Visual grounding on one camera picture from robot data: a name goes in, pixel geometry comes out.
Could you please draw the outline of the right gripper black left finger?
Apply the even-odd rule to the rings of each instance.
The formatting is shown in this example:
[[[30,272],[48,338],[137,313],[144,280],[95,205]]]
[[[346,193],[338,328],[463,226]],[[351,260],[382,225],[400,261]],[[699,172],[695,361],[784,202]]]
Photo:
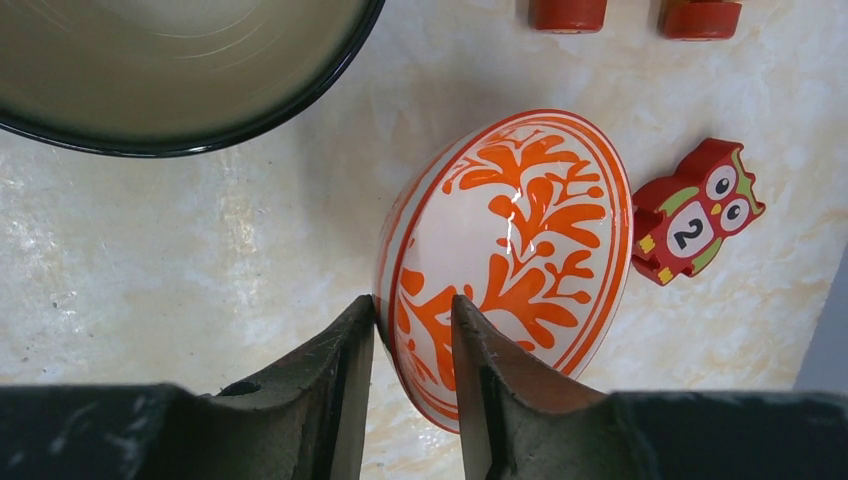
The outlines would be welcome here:
[[[215,395],[169,383],[1,390],[5,479],[356,479],[376,312],[322,332]]]

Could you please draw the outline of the dark bowl cream inside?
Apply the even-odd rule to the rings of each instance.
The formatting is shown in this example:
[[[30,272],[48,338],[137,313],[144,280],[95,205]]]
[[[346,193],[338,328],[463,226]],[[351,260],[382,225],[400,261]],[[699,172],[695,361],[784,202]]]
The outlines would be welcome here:
[[[380,1],[5,1],[1,127],[116,157],[231,147],[323,96],[382,10]]]

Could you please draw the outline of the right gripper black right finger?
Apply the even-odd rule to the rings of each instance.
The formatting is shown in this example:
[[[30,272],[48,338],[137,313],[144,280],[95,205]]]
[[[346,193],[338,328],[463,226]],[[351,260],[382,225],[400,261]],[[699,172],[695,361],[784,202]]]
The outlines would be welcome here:
[[[843,479],[847,399],[829,392],[590,388],[452,300],[469,479]]]

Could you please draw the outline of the white orange patterned bowl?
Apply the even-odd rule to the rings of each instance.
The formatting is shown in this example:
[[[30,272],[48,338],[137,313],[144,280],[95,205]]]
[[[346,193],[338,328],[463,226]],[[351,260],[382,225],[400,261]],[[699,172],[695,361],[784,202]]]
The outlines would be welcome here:
[[[459,429],[457,295],[544,364],[578,376],[622,296],[632,217],[618,152],[572,112],[520,112],[435,154],[386,218],[373,287],[381,339],[419,413]]]

